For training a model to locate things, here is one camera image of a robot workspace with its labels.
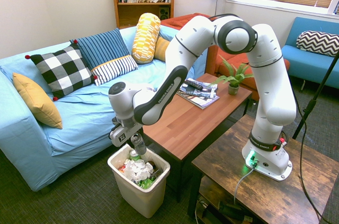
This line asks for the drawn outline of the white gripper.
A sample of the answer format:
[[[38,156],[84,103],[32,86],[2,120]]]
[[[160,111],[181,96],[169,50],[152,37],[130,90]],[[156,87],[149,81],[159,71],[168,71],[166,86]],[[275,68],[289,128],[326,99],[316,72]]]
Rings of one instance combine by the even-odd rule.
[[[121,147],[128,139],[130,139],[129,145],[132,148],[136,147],[137,137],[133,136],[143,127],[142,124],[137,123],[131,128],[123,127],[120,123],[117,123],[109,133],[109,139],[116,147]]]

